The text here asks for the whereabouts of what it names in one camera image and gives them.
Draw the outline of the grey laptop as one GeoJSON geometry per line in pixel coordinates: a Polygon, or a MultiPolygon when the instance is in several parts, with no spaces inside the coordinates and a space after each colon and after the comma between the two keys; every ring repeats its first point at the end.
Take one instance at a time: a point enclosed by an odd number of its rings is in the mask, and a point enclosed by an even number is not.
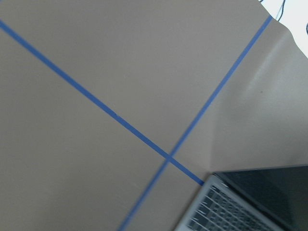
{"type": "Polygon", "coordinates": [[[177,231],[306,231],[308,166],[212,173],[177,231]]]}

